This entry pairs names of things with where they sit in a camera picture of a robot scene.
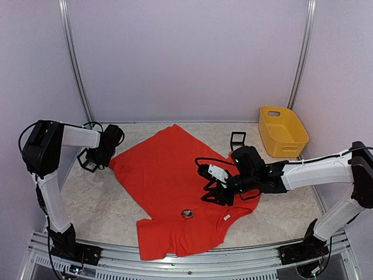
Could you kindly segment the white round brooch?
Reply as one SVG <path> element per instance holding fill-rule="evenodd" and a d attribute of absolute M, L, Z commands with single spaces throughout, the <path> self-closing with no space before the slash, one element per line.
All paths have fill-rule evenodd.
<path fill-rule="evenodd" d="M 181 212 L 181 216 L 184 218 L 184 219 L 190 219 L 193 217 L 193 212 L 189 209 L 185 209 Z"/>

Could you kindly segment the red t-shirt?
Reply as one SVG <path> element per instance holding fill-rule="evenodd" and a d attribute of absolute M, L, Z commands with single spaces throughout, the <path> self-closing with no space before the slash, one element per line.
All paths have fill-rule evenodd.
<path fill-rule="evenodd" d="M 224 242 L 233 223 L 258 206 L 256 190 L 236 197 L 233 206 L 203 202 L 206 180 L 197 172 L 199 156 L 220 159 L 206 144 L 172 125 L 110 161 L 118 182 L 149 216 L 136 224 L 141 260 L 213 249 Z M 193 212 L 192 218 L 181 216 L 185 209 Z"/>

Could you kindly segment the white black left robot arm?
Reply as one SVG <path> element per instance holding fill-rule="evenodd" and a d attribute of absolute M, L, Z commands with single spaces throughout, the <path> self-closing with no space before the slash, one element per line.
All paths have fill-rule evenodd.
<path fill-rule="evenodd" d="M 76 241 L 76 233 L 61 198 L 58 168 L 64 146 L 81 148 L 81 168 L 94 173 L 108 167 L 116 148 L 125 139 L 117 125 L 99 131 L 52 120 L 39 120 L 26 128 L 30 131 L 18 148 L 36 186 L 37 200 L 47 219 L 47 232 L 56 256 L 74 260 L 85 255 L 85 246 Z"/>

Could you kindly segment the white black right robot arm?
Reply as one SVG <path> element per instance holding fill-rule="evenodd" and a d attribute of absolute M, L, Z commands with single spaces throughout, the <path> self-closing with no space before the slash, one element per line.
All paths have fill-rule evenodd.
<path fill-rule="evenodd" d="M 198 175 L 208 180 L 202 201 L 231 207 L 236 196 L 255 190 L 260 194 L 283 194 L 315 185 L 353 185 L 349 197 L 309 224 L 301 242 L 279 248 L 283 265 L 327 255 L 331 249 L 326 242 L 332 235 L 372 208 L 372 148 L 360 141 L 353 142 L 348 150 L 309 160 L 266 164 L 253 146 L 236 149 L 231 159 L 238 170 L 235 176 L 214 164 L 197 164 Z"/>

